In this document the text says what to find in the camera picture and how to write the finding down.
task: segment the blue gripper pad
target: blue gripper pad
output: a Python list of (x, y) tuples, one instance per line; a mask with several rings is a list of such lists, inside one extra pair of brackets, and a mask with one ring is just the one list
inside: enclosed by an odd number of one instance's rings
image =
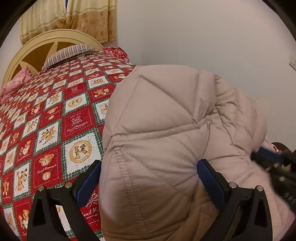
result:
[(99, 161), (95, 164), (94, 167), (90, 166), (92, 170), (85, 178), (85, 181), (81, 184), (80, 188), (76, 192), (76, 206), (78, 208), (85, 207), (96, 188), (97, 184), (99, 183), (99, 178), (101, 174), (101, 166), (102, 162)]
[(201, 179), (215, 207), (222, 210), (226, 206), (227, 198), (226, 198), (226, 193), (224, 192), (223, 188), (219, 184), (219, 180), (215, 177), (215, 175), (220, 173), (217, 173), (211, 167), (211, 165), (207, 161), (206, 161), (207, 163), (205, 161), (206, 160), (203, 159), (197, 163), (197, 174)]
[(267, 158), (270, 162), (272, 163), (280, 163), (283, 164), (284, 162), (284, 157), (280, 154), (276, 154), (272, 151), (269, 151), (267, 149), (264, 149), (262, 147), (260, 147), (259, 151), (257, 152), (259, 155), (261, 155), (262, 157)]

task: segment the headboard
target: headboard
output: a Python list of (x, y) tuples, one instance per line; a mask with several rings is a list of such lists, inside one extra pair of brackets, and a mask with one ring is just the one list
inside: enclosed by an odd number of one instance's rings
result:
[(32, 74), (37, 74), (47, 58), (58, 50), (74, 44), (88, 44), (96, 51), (103, 49), (93, 37), (77, 30), (56, 29), (42, 33), (27, 42), (15, 55), (7, 68), (2, 86), (26, 66)]

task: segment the wall switch plate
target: wall switch plate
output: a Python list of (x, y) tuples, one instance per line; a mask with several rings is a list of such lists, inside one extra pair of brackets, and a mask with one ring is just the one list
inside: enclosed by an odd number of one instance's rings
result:
[(293, 69), (296, 70), (296, 58), (295, 58), (292, 54), (290, 54), (290, 63), (289, 63), (289, 65), (290, 65)]

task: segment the pink cloth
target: pink cloth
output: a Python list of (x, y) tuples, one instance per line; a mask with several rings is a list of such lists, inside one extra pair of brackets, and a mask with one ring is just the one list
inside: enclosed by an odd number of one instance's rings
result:
[(0, 104), (12, 97), (16, 91), (32, 79), (31, 71), (25, 67), (21, 69), (14, 78), (6, 83), (0, 91)]
[(123, 49), (119, 47), (106, 47), (103, 50), (101, 50), (100, 53), (104, 53), (106, 55), (110, 55), (110, 56), (122, 59), (125, 62), (129, 62), (127, 53), (124, 52)]

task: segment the bed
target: bed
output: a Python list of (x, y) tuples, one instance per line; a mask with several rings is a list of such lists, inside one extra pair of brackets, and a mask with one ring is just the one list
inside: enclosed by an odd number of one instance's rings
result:
[[(49, 56), (74, 44), (96, 52), (41, 71)], [(103, 157), (109, 98), (135, 66), (99, 53), (102, 49), (85, 33), (52, 30), (26, 43), (7, 69), (2, 85), (25, 66), (35, 75), (0, 106), (0, 213), (21, 240), (26, 241), (37, 188), (73, 181)], [(76, 240), (62, 207), (57, 210), (68, 238)], [(97, 188), (81, 213), (102, 239)]]

